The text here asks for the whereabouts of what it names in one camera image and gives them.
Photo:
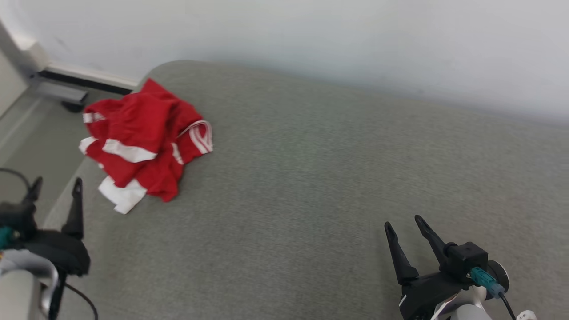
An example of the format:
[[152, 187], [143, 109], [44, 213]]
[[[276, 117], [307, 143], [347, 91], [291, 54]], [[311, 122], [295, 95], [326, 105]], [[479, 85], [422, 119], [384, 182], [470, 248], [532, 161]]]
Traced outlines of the white baseboard with black strip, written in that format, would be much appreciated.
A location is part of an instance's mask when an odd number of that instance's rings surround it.
[[50, 62], [39, 75], [46, 79], [118, 95], [128, 95], [140, 84], [140, 79], [130, 79], [102, 71], [55, 62]]

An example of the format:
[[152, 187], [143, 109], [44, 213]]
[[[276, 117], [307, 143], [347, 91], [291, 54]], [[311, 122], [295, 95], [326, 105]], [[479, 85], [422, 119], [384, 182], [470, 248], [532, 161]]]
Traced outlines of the white wall box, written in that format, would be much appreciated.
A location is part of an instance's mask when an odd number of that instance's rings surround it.
[[50, 59], [38, 40], [18, 31], [0, 18], [0, 51], [25, 78], [44, 71]]

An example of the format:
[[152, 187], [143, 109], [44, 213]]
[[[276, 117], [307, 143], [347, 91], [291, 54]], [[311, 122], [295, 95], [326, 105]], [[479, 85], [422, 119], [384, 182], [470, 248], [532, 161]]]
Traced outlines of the grey metal frame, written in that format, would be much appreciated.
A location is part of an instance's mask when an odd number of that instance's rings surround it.
[[59, 101], [61, 106], [71, 113], [81, 113], [84, 110], [88, 91], [57, 84], [37, 74], [29, 75], [29, 79], [34, 92], [39, 96]]

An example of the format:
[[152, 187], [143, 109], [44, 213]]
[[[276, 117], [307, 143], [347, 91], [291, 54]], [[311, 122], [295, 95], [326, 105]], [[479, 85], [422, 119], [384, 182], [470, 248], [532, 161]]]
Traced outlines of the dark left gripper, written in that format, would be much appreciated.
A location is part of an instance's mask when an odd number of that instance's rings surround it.
[[[43, 177], [37, 177], [27, 187], [24, 205], [35, 204], [40, 197]], [[22, 247], [49, 260], [67, 275], [82, 277], [89, 273], [91, 258], [83, 243], [84, 211], [83, 180], [76, 178], [72, 188], [72, 203], [66, 223], [57, 230], [38, 230], [33, 237], [22, 241]]]

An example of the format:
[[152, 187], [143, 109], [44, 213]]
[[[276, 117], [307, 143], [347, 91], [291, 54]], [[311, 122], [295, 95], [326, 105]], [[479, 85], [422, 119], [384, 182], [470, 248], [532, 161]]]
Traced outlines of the red jersey with white sleeves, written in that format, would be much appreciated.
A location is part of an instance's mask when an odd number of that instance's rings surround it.
[[[179, 99], [152, 79], [146, 80], [136, 93], [161, 94]], [[98, 190], [114, 204], [116, 212], [129, 213], [146, 195], [156, 196], [163, 202], [173, 200], [178, 194], [178, 183], [185, 164], [213, 151], [211, 124], [203, 119], [193, 105], [185, 103], [192, 107], [192, 117], [187, 124], [180, 126], [171, 142], [172, 150], [166, 152], [158, 164], [144, 168], [126, 187], [115, 186], [107, 174], [99, 185]]]

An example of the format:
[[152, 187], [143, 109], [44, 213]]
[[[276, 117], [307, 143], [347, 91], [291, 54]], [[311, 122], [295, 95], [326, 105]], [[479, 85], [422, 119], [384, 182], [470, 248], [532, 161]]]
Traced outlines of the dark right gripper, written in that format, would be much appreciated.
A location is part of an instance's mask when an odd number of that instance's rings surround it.
[[[415, 215], [414, 220], [421, 235], [429, 242], [439, 267], [443, 268], [447, 263], [446, 243], [433, 231], [423, 217]], [[418, 271], [410, 264], [401, 248], [396, 231], [388, 221], [384, 224], [384, 229], [397, 282], [402, 289], [400, 313], [403, 320], [429, 320], [434, 315], [435, 307], [439, 303], [472, 286], [470, 278], [459, 281], [446, 272], [419, 277]]]

